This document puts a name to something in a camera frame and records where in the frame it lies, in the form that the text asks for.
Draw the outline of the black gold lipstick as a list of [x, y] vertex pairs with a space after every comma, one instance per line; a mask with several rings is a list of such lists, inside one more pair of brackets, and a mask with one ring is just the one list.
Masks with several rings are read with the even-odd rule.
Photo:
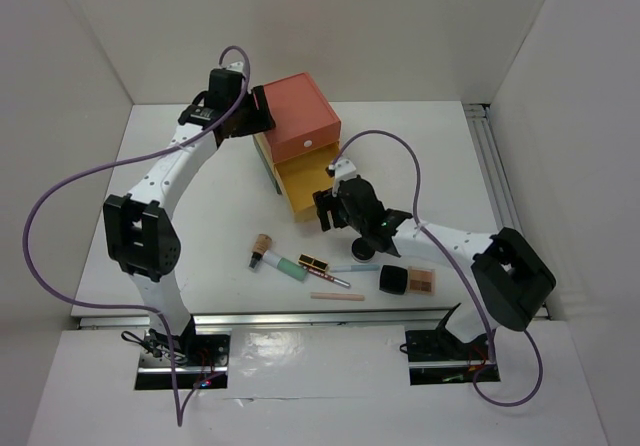
[[325, 273], [328, 270], [327, 262], [306, 254], [301, 254], [298, 257], [298, 264], [303, 267], [311, 268], [322, 273]]

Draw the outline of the light blue mascara tube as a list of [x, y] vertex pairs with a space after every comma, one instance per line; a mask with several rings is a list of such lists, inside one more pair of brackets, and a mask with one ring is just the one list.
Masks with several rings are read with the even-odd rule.
[[378, 271], [381, 266], [379, 264], [350, 264], [350, 265], [337, 265], [331, 266], [329, 271], [331, 272], [368, 272]]

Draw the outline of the dark red lip pencil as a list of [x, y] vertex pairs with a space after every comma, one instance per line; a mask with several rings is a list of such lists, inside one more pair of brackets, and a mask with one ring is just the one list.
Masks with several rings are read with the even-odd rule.
[[320, 278], [322, 280], [325, 280], [327, 282], [336, 284], [336, 285], [338, 285], [340, 287], [343, 287], [343, 288], [350, 288], [351, 287], [351, 284], [349, 282], [341, 280], [341, 279], [339, 279], [339, 278], [337, 278], [335, 276], [332, 276], [330, 274], [327, 274], [327, 273], [325, 273], [323, 271], [318, 271], [318, 270], [313, 269], [313, 268], [307, 268], [306, 271], [310, 275], [318, 277], [318, 278]]

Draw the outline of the pink concealer stick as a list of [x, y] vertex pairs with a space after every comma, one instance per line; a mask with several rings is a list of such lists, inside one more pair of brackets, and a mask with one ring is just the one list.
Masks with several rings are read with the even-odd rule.
[[344, 294], [344, 293], [321, 293], [311, 292], [310, 298], [315, 300], [328, 300], [328, 301], [350, 301], [350, 302], [363, 302], [365, 296], [360, 294]]

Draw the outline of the coral red top drawer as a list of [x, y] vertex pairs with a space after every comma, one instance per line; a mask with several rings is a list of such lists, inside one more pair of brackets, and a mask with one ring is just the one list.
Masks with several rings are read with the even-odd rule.
[[336, 143], [341, 120], [308, 72], [264, 85], [275, 127], [265, 133], [274, 163]]

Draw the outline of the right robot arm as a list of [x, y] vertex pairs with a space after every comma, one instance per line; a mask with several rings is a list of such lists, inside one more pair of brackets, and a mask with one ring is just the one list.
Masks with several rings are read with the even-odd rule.
[[436, 345], [460, 357], [477, 339], [499, 327], [523, 332], [556, 286], [556, 278], [524, 236], [504, 227], [473, 233], [420, 222], [409, 212], [386, 208], [373, 186], [356, 176], [313, 194], [321, 228], [350, 227], [367, 251], [451, 267], [471, 303], [451, 308], [436, 328]]

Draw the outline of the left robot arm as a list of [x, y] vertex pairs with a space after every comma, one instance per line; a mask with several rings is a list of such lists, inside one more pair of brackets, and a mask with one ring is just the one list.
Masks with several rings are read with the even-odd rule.
[[172, 218], [191, 181], [225, 139], [274, 128], [264, 89], [246, 91], [248, 76], [241, 61], [213, 69], [207, 90], [179, 116], [169, 153], [128, 193], [109, 195], [103, 205], [108, 255], [151, 308], [153, 345], [176, 365], [189, 363], [205, 344], [176, 280], [181, 242]]

